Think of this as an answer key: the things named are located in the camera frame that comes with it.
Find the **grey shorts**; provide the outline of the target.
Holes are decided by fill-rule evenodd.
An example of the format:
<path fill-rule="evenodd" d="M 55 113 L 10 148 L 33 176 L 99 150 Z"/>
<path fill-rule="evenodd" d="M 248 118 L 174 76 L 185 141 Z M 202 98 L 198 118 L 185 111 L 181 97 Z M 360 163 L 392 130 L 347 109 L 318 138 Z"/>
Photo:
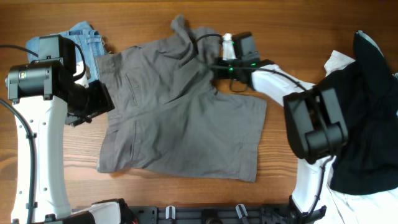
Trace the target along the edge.
<path fill-rule="evenodd" d="M 166 39 L 96 59 L 114 104 L 97 170 L 254 182 L 266 101 L 212 85 L 213 29 L 192 29 L 183 15 L 170 27 Z"/>

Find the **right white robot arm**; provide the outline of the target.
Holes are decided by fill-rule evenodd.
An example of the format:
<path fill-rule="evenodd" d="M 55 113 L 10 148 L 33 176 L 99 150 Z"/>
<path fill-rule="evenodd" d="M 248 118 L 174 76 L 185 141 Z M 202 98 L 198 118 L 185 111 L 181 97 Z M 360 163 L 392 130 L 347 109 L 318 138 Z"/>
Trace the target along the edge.
<path fill-rule="evenodd" d="M 211 65 L 283 106 L 287 139 L 298 159 L 297 180 L 285 210 L 272 214 L 286 223 L 314 223 L 327 207 L 320 199 L 330 163 L 348 140 L 348 130 L 333 88 L 303 82 L 276 64 Z"/>

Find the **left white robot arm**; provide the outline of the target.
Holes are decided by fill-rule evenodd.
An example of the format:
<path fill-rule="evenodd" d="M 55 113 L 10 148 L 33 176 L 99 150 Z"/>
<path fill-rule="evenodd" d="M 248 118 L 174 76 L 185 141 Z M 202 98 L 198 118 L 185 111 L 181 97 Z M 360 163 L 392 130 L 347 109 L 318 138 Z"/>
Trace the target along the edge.
<path fill-rule="evenodd" d="M 82 84 L 76 56 L 82 49 L 61 35 L 39 39 L 35 60 L 12 67 L 3 105 L 17 126 L 17 192 L 12 223 L 130 223 L 123 199 L 96 202 L 73 212 L 64 179 L 63 131 L 90 123 L 114 108 L 106 86 Z"/>

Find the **folded blue denim shorts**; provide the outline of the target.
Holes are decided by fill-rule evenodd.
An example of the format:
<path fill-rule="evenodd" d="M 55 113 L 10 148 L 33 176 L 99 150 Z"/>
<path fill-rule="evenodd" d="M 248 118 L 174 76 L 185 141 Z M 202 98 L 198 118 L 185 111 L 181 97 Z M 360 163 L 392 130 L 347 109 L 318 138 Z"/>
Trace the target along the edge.
<path fill-rule="evenodd" d="M 86 79 L 88 83 L 99 80 L 99 68 L 96 63 L 96 57 L 106 55 L 105 41 L 97 30 L 86 21 L 79 22 L 70 30 L 58 33 L 64 38 L 68 38 L 78 44 L 82 49 L 86 62 Z M 39 37 L 28 40 L 25 47 L 39 54 Z M 76 50 L 77 68 L 82 68 L 81 54 Z"/>

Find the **black garment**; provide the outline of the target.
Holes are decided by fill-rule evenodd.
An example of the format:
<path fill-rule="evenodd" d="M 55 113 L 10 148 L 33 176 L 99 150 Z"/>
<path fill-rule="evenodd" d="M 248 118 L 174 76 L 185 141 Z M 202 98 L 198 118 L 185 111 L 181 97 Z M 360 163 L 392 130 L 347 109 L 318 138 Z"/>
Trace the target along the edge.
<path fill-rule="evenodd" d="M 343 194 L 375 194 L 397 188 L 397 78 L 361 30 L 354 35 L 353 52 L 353 63 L 319 83 L 335 89 L 348 128 L 330 187 Z"/>

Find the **white shirt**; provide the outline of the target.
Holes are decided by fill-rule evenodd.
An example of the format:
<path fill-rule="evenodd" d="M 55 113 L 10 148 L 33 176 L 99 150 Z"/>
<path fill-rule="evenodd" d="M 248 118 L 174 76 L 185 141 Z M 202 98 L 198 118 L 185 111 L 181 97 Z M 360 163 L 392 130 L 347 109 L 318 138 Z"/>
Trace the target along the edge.
<path fill-rule="evenodd" d="M 333 51 L 324 65 L 326 76 L 354 61 L 355 58 Z M 332 190 L 330 182 L 331 179 L 321 194 L 327 202 L 324 223 L 397 223 L 397 188 L 375 194 L 350 195 Z"/>

